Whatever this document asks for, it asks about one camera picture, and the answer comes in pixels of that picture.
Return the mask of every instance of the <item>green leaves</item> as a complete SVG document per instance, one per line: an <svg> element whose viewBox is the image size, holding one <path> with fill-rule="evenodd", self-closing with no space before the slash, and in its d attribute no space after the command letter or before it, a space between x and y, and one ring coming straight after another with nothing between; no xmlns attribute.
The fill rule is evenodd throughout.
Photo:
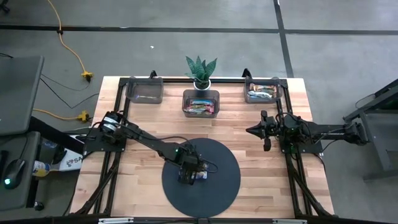
<svg viewBox="0 0 398 224"><path fill-rule="evenodd" d="M197 82L207 82L216 68L217 58L208 65L206 65L206 60L202 62L199 56L197 57L196 63L187 56L185 56L185 58L192 72L192 74L186 73L185 75L194 78Z"/></svg>

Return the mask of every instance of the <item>wooden table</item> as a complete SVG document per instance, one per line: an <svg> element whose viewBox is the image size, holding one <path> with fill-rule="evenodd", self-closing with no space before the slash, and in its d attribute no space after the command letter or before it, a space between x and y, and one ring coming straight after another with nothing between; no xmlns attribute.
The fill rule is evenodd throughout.
<svg viewBox="0 0 398 224"><path fill-rule="evenodd" d="M113 109L119 78L104 77L94 122L101 121L105 112ZM287 82L294 114L311 121L304 80L288 78ZM220 93L220 112L217 118L186 118L181 110L182 93L192 88L191 83L165 83L161 104L131 103L128 118L158 138L171 135L188 139L211 138L222 142L232 151L241 168L241 186L234 203L216 217L294 217L285 158L278 142L272 139L272 149L264 152L264 142L245 132L246 128L260 121L261 110L267 110L269 116L275 116L276 104L246 104L242 84L213 83L211 89ZM97 187L103 157L104 153L96 152L83 161L71 212L81 208ZM303 163L309 189L324 208L333 213L321 162L312 154L303 154ZM164 194L161 183L163 164L163 159L155 151L128 140L119 166L112 216L186 217L173 208ZM298 190L298 195L300 208L304 211L301 190Z"/></svg>

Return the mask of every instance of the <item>concrete floor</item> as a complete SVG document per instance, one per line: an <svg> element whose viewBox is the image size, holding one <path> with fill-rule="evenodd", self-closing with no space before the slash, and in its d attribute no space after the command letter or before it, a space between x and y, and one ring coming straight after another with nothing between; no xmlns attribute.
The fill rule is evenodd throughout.
<svg viewBox="0 0 398 224"><path fill-rule="evenodd" d="M69 26L278 28L272 0L53 3L63 24ZM9 7L9 15L0 13L0 24L57 25L45 0L13 0ZM280 0L280 7L286 29L398 30L398 2L394 0ZM246 67L256 77L287 76L279 34L65 32L63 38L79 53L86 69L95 73L90 87L82 92L49 82L71 105L99 92L105 75L148 75L151 70L162 76L182 75L188 71L186 55L218 57L214 76L239 77ZM294 77L304 78L317 123L341 124L358 99L398 78L396 35L287 35L287 44ZM43 55L43 74L74 88L86 85L77 59L60 45L54 31L0 30L0 52L15 57ZM70 110L40 84L35 107L76 116L81 110L93 114L95 104L96 97ZM61 130L87 125L35 115ZM325 163L337 215L397 222L398 179L362 180L380 169L370 147L336 142L326 151ZM40 184L39 197L48 205L42 212L23 209L0 213L0 219L61 215L76 177L76 173L53 175Z"/></svg>

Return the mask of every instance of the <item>round black platform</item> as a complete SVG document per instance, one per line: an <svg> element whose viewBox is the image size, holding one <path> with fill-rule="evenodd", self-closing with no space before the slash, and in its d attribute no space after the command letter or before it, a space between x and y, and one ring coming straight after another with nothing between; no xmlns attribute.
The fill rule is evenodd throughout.
<svg viewBox="0 0 398 224"><path fill-rule="evenodd" d="M222 143L198 138L190 140L202 158L214 162L218 172L193 185L178 182L179 167L165 163L162 184L167 199L180 212L196 218L208 218L225 211L235 200L241 185L241 172L232 152Z"/></svg>

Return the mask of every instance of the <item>clear plastic container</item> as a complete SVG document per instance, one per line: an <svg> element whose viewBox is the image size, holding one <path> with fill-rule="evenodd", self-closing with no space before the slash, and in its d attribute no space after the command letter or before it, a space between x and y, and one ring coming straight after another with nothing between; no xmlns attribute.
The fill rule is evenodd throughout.
<svg viewBox="0 0 398 224"><path fill-rule="evenodd" d="M255 85L264 85L264 86L275 86L276 92L275 96L271 99L269 98L257 98L257 97L250 97L248 92L250 91L250 84L253 83ZM280 98L280 83L279 78L274 77L271 79L253 79L250 76L246 76L244 80L244 100L246 103L275 103L277 99Z"/></svg>
<svg viewBox="0 0 398 224"><path fill-rule="evenodd" d="M126 97L133 103L161 103L163 100L163 79L160 77L130 77Z"/></svg>
<svg viewBox="0 0 398 224"><path fill-rule="evenodd" d="M184 111L191 100L211 100L214 103L213 114L191 114ZM216 90L185 90L182 97L182 111L188 118L215 118L220 111L220 93Z"/></svg>

